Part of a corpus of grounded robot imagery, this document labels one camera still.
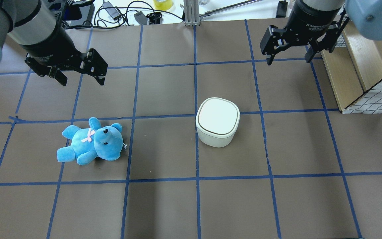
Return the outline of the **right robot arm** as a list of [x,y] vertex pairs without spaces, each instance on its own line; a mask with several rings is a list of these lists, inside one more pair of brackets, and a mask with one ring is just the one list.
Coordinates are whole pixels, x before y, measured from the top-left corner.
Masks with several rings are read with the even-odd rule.
[[309,46],[304,57],[309,63],[323,50],[334,51],[350,21],[364,38],[382,40],[382,0],[297,0],[284,28],[267,27],[261,53],[271,65],[278,53]]

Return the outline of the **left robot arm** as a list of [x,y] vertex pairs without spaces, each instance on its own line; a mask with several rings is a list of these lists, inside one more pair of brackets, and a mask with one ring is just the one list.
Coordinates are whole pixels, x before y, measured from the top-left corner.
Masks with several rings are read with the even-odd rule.
[[80,52],[63,27],[65,20],[82,17],[80,8],[92,0],[0,0],[0,62],[6,37],[26,51],[25,63],[40,77],[48,76],[61,85],[63,71],[94,77],[103,86],[108,64],[91,48]]

